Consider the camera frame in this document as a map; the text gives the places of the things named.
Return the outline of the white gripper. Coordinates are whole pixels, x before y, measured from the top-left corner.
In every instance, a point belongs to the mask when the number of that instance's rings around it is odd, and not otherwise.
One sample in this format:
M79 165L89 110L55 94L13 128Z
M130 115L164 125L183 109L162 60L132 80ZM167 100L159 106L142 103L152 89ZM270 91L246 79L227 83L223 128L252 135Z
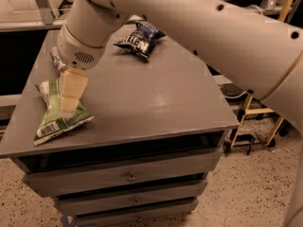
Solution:
M69 32L67 26L60 30L57 47L61 60L68 66L74 66L59 77L60 115L69 118L74 115L88 83L89 77L84 70L98 64L105 48L82 44Z

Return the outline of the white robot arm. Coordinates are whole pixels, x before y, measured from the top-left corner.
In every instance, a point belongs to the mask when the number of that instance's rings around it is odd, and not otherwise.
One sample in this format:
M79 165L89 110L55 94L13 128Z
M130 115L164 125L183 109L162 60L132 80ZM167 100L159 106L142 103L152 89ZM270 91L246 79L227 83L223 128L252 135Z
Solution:
M99 60L137 15L303 132L303 30L222 0L75 0L58 48Z

